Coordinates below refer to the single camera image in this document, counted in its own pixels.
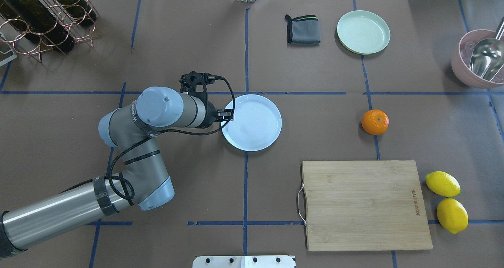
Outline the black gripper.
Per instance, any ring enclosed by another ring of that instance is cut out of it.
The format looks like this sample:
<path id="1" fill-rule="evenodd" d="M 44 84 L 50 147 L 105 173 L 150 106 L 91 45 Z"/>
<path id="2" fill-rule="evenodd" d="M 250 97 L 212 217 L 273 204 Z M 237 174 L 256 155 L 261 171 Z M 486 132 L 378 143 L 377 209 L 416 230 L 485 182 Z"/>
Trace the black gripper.
<path id="1" fill-rule="evenodd" d="M 209 128 L 215 122 L 230 122 L 234 120 L 234 109 L 217 109 L 207 105 L 205 112 L 205 127 Z"/>

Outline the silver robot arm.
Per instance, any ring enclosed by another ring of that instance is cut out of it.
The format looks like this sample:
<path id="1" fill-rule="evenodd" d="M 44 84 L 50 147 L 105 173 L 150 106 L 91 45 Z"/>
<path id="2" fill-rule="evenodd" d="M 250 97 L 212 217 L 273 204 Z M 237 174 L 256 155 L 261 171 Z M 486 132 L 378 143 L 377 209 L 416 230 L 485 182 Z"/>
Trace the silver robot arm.
<path id="1" fill-rule="evenodd" d="M 216 122 L 225 127 L 234 112 L 234 95 L 229 109 L 216 109 L 206 91 L 145 89 L 130 105 L 100 120 L 102 140 L 121 151 L 106 173 L 1 214 L 2 259 L 130 206 L 148 211 L 169 202 L 174 188 L 156 137 L 166 132 L 186 135 L 189 128 L 208 128 Z"/>

